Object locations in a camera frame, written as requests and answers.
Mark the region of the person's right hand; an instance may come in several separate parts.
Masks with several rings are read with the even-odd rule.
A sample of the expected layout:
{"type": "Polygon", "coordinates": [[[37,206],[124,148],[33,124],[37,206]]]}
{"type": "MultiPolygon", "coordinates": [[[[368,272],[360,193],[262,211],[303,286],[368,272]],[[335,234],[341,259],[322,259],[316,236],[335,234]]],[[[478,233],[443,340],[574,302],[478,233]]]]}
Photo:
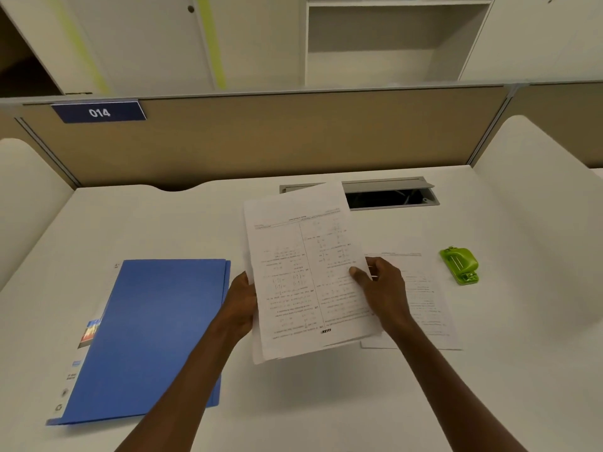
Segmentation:
{"type": "Polygon", "coordinates": [[[401,271],[381,257],[366,258],[374,281],[374,296],[365,296],[383,330],[397,339],[414,323],[401,271]]]}

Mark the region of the person's left hand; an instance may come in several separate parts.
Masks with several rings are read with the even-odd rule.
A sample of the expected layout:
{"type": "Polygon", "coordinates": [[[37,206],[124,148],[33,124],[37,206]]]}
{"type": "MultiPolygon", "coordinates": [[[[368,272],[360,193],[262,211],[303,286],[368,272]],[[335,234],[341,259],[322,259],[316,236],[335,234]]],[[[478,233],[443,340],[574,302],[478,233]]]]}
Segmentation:
{"type": "Polygon", "coordinates": [[[227,292],[219,313],[220,324],[237,343],[251,332],[257,311],[255,285],[247,273],[242,272],[233,279],[227,292]]]}

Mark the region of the printed white paper sheets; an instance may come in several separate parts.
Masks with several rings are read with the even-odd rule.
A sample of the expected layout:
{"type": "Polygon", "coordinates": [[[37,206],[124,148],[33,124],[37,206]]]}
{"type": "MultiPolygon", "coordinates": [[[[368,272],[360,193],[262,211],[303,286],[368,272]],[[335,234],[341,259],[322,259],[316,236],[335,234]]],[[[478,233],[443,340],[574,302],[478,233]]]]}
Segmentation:
{"type": "Polygon", "coordinates": [[[254,364],[381,334],[351,267],[370,274],[343,183],[245,201],[245,269],[258,311],[254,364]]]}

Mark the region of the person's right forearm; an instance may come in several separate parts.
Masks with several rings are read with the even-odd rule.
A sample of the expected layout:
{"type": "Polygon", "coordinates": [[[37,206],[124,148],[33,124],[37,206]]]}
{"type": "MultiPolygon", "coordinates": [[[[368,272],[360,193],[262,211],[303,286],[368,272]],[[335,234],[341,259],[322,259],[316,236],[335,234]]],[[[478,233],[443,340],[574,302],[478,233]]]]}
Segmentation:
{"type": "Polygon", "coordinates": [[[386,319],[382,326],[409,364],[453,452],[528,452],[410,315],[386,319]]]}

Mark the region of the person's left forearm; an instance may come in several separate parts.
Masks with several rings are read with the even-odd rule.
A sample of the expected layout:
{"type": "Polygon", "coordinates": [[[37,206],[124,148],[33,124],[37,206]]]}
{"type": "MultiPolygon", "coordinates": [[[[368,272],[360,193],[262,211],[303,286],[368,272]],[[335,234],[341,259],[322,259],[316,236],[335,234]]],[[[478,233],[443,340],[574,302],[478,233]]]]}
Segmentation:
{"type": "Polygon", "coordinates": [[[115,452],[191,452],[210,395],[252,321],[253,313],[220,313],[165,393],[115,452]]]}

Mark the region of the printed white paper sheet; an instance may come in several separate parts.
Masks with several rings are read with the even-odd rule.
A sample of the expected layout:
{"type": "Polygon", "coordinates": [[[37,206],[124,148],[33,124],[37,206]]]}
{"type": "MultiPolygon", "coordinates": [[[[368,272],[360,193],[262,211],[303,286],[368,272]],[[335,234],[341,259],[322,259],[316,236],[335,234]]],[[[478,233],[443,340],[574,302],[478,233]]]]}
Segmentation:
{"type": "Polygon", "coordinates": [[[416,250],[373,252],[368,256],[381,257],[401,271],[411,315],[433,345],[443,351],[461,351],[447,301],[429,260],[416,250]]]}

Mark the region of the green hole punch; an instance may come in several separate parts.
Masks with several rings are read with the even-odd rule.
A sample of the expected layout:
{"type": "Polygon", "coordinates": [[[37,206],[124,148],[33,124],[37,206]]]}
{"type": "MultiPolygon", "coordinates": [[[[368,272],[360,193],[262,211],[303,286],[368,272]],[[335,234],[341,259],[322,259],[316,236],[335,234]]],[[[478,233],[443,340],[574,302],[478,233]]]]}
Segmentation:
{"type": "Polygon", "coordinates": [[[450,246],[440,250],[439,254],[457,284],[467,286],[479,282],[479,263],[470,250],[450,246]]]}

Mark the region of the blue file folder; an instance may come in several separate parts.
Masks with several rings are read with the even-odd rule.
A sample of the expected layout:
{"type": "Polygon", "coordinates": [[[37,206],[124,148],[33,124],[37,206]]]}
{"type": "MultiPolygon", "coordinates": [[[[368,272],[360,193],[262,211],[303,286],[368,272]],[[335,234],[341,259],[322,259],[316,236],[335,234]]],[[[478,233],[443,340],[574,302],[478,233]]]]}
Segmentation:
{"type": "Polygon", "coordinates": [[[48,426],[147,414],[224,302],[225,259],[135,259],[113,266],[111,290],[66,374],[48,426]]]}

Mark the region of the beige desk partition panel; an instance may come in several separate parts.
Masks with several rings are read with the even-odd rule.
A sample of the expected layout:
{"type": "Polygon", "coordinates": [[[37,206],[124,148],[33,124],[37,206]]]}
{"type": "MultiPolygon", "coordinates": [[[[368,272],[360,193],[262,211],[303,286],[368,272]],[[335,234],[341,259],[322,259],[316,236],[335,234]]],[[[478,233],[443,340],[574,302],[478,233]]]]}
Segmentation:
{"type": "Polygon", "coordinates": [[[603,167],[603,81],[141,98],[144,121],[66,123],[54,103],[0,99],[0,138],[28,143],[71,188],[475,165],[502,124],[527,117],[603,167]]]}

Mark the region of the white desk side divider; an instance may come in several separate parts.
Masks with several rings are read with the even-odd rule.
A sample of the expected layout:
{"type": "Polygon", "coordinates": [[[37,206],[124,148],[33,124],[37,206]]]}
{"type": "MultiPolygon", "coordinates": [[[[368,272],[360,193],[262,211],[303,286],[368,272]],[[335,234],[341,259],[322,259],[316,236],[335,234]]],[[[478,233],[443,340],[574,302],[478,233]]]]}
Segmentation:
{"type": "Polygon", "coordinates": [[[29,144],[0,140],[0,291],[72,195],[29,144]]]}
{"type": "Polygon", "coordinates": [[[525,116],[502,124],[473,170],[549,259],[575,304],[603,319],[603,177],[525,116]]]}

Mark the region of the blue number sign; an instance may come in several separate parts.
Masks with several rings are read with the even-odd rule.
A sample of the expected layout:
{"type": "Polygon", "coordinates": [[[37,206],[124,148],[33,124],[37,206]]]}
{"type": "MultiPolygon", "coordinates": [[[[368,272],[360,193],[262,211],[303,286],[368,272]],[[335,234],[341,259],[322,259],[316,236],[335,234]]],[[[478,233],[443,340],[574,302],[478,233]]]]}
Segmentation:
{"type": "Polygon", "coordinates": [[[147,120],[137,100],[51,104],[51,108],[65,124],[147,120]]]}

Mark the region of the white cabinet with open shelf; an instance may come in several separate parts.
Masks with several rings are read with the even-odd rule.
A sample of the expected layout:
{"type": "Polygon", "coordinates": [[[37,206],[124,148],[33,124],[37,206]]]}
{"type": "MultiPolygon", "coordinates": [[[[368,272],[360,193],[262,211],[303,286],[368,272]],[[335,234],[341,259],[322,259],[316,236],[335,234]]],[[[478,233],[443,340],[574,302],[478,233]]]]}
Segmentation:
{"type": "Polygon", "coordinates": [[[306,0],[311,88],[603,79],[603,0],[306,0]]]}

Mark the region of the white cabinet door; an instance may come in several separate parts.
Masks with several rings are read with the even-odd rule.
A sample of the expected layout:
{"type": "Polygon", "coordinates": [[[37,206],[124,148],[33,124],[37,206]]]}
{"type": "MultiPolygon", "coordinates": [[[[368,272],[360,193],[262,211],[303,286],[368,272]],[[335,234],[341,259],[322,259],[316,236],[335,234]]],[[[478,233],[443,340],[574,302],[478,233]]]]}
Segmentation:
{"type": "Polygon", "coordinates": [[[0,0],[64,95],[303,86],[306,0],[0,0]]]}

